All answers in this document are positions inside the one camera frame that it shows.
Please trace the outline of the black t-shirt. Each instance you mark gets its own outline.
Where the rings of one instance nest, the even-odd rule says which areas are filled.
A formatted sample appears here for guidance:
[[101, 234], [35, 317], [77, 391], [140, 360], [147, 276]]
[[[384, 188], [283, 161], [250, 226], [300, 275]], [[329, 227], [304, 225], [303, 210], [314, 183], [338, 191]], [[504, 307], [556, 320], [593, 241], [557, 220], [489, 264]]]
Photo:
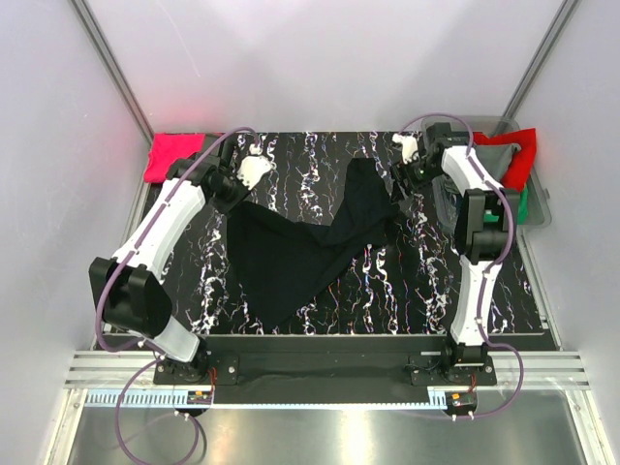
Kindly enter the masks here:
[[330, 225], [293, 222], [244, 201], [227, 219], [227, 256], [249, 313], [270, 331], [326, 289], [363, 253], [387, 244], [399, 211], [370, 158], [346, 170], [344, 197]]

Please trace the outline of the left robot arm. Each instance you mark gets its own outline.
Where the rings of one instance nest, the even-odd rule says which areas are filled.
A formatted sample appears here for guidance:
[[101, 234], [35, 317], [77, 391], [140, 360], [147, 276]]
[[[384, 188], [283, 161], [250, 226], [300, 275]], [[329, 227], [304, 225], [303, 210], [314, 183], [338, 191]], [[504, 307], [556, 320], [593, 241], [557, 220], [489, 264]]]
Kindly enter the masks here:
[[162, 279], [198, 213], [207, 205], [231, 212], [269, 173], [260, 137], [253, 137], [238, 164], [234, 152], [233, 133], [224, 133], [202, 152], [167, 160], [160, 194], [138, 227], [111, 257], [97, 257], [89, 266], [96, 340], [105, 351], [141, 346], [155, 354], [156, 369], [190, 384], [209, 377], [207, 345], [173, 315]]

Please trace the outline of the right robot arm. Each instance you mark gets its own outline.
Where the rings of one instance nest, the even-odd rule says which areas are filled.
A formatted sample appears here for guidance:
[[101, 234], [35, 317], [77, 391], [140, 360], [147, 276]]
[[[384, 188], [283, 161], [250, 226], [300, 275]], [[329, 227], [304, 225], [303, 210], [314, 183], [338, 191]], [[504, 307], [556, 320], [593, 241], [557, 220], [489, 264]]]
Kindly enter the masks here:
[[445, 348], [431, 370], [452, 384], [471, 383], [490, 372], [488, 316], [498, 275], [514, 243], [520, 194], [504, 187], [483, 166], [474, 133], [435, 123], [421, 136], [397, 132], [401, 159], [390, 168], [392, 198], [400, 201], [435, 178], [449, 177], [462, 198], [454, 227], [461, 265], [458, 304]]

